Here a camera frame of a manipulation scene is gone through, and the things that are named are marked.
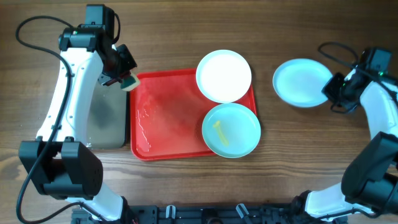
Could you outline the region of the green yellow sponge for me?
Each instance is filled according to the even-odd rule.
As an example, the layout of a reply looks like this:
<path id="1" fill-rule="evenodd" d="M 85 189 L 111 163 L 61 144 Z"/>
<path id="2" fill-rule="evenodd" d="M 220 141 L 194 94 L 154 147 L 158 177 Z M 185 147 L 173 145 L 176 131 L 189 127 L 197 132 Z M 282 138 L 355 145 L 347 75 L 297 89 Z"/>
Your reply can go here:
<path id="1" fill-rule="evenodd" d="M 121 89 L 124 91 L 132 91 L 139 86 L 141 81 L 138 79 L 136 74 L 131 73 L 127 78 L 125 78 L 121 83 Z"/>

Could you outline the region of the white plate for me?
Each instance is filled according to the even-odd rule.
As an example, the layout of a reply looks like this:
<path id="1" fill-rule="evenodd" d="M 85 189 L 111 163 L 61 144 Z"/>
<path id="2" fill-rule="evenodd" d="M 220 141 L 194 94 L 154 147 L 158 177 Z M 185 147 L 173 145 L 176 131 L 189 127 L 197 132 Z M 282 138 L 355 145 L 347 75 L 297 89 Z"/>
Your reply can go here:
<path id="1" fill-rule="evenodd" d="M 249 90 L 252 72 L 240 54 L 232 50 L 215 50 L 200 60 L 195 78 L 199 90 L 209 100 L 232 103 Z"/>

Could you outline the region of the light blue plate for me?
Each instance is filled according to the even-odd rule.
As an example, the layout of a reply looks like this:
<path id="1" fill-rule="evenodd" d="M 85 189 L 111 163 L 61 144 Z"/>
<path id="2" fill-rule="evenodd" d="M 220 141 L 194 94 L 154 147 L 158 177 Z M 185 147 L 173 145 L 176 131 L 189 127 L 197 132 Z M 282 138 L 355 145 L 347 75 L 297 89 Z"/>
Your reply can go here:
<path id="1" fill-rule="evenodd" d="M 259 144 L 261 125 L 249 108 L 237 104 L 220 104 L 204 117 L 203 140 L 215 154 L 235 159 L 251 153 Z"/>
<path id="2" fill-rule="evenodd" d="M 299 108 L 311 108 L 328 100 L 322 90 L 332 76 L 320 62 L 297 58 L 284 62 L 275 70 L 272 84 L 284 102 Z"/>

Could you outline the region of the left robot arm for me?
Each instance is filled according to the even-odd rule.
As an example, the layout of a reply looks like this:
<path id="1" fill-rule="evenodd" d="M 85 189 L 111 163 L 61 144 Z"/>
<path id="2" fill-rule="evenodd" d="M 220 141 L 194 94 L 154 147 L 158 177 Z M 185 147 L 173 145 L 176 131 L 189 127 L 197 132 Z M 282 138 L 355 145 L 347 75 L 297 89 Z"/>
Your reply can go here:
<path id="1" fill-rule="evenodd" d="M 47 117 L 33 141 L 24 141 L 19 159 L 41 195 L 78 206 L 100 223 L 137 223 L 127 200 L 103 181 L 103 165 L 88 149 L 86 130 L 96 84 L 139 85 L 137 64 L 118 45 L 119 16 L 103 4 L 86 7 L 84 23 L 67 24 L 58 39 L 60 70 Z"/>

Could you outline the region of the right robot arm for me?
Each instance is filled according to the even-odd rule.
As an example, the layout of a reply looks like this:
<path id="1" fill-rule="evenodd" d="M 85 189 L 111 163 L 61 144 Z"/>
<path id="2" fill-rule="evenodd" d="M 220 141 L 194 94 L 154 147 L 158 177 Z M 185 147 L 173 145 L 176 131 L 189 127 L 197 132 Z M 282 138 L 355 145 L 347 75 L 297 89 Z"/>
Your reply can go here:
<path id="1" fill-rule="evenodd" d="M 291 203 L 290 216 L 300 223 L 326 223 L 360 213 L 368 218 L 397 214 L 397 176 L 388 173 L 397 165 L 397 79 L 389 72 L 392 52 L 368 47 L 348 63 L 351 69 L 336 73 L 322 93 L 330 109 L 340 114 L 361 106 L 368 121 L 370 142 L 346 168 L 339 184 L 319 191 L 306 191 Z"/>

